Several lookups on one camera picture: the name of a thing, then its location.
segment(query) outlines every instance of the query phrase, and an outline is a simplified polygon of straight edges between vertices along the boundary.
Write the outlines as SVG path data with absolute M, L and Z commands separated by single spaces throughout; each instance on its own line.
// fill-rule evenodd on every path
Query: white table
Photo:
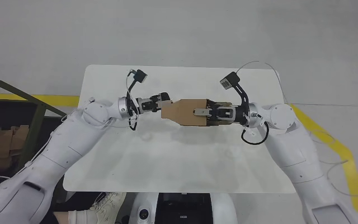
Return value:
M 240 103 L 239 95 L 219 81 L 236 69 L 148 66 L 88 66 L 81 106 L 91 96 L 115 101 L 125 96 L 129 69 L 148 74 L 133 88 L 134 97 L 168 92 L 179 99 L 211 99 Z M 249 100 L 261 105 L 283 103 L 272 70 L 243 69 L 240 84 Z M 116 125 L 125 125 L 126 121 Z M 250 146 L 240 125 L 182 127 L 146 113 L 137 130 L 111 128 L 94 149 L 65 175 L 69 191 L 294 193 L 286 175 L 271 159 L 264 144 Z M 259 141 L 260 136 L 248 139 Z

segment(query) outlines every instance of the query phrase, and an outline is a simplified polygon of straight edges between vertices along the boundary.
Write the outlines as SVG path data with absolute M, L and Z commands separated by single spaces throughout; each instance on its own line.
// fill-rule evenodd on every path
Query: yellow floor line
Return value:
M 79 96 L 57 96 L 57 95 L 33 95 L 35 98 L 42 100 L 43 102 L 50 104 L 51 106 L 70 106 L 76 108 L 78 106 Z M 22 100 L 21 97 L 14 94 L 0 94 L 0 99 L 7 100 Z M 305 115 L 296 106 L 291 105 L 294 109 L 298 119 L 311 131 L 318 139 L 326 143 L 333 151 L 335 151 L 341 158 L 341 160 L 348 160 L 343 164 L 343 170 L 347 179 L 347 185 L 350 194 L 358 194 L 358 172 L 355 165 L 352 152 L 344 146 L 341 142 L 335 141 L 332 143 L 332 138 L 325 133 L 321 126 L 313 121 L 309 116 Z M 353 207 L 358 211 L 358 197 L 351 197 Z
M 309 116 L 305 115 L 300 109 L 294 105 L 290 105 L 297 118 L 302 122 L 308 131 L 311 131 L 320 141 L 326 143 L 333 151 L 335 151 L 341 158 L 341 160 L 348 160 L 344 163 L 343 170 L 346 175 L 347 185 L 350 194 L 358 195 L 358 172 L 352 152 L 338 140 L 332 142 L 332 138 L 325 133 L 328 133 L 316 122 L 314 122 Z M 358 197 L 351 197 L 353 207 L 358 212 Z
M 51 106 L 78 106 L 79 96 L 58 96 L 58 95 L 32 95 L 33 97 L 51 105 Z M 23 100 L 15 94 L 0 94 L 0 99 L 5 100 Z

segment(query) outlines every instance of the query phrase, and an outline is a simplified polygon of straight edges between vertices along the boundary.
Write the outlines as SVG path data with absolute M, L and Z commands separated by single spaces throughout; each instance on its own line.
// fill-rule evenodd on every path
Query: metal frame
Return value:
M 32 158 L 32 156 L 34 155 L 36 141 L 37 141 L 37 138 L 40 133 L 41 125 L 43 123 L 46 110 L 50 110 L 60 116 L 66 116 L 66 113 L 31 96 L 30 94 L 27 94 L 27 93 L 19 90 L 18 88 L 11 86 L 10 84 L 8 84 L 2 80 L 0 80 L 0 88 L 3 88 L 13 94 L 16 94 L 17 96 L 24 98 L 25 100 L 28 100 L 29 102 L 33 102 L 34 104 L 37 105 L 34 117 L 32 119 L 31 125 L 30 125 L 29 133 L 27 134 L 25 144 L 22 149 L 20 161 L 17 166 L 17 169 L 19 169 L 20 167 L 23 167 L 25 165 L 25 163 L 28 162 L 28 160 L 30 160 Z

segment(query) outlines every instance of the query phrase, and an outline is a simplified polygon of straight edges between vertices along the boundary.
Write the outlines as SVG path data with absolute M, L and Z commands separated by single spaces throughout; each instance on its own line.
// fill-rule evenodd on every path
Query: white sneaker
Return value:
M 89 210 L 96 211 L 97 224 L 114 224 L 125 196 L 125 192 L 107 192 L 103 199 L 94 202 Z

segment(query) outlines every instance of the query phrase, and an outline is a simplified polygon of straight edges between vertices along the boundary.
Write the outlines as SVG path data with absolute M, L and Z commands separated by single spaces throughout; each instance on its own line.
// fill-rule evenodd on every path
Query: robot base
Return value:
M 138 193 L 129 224 L 237 224 L 234 203 L 224 193 Z

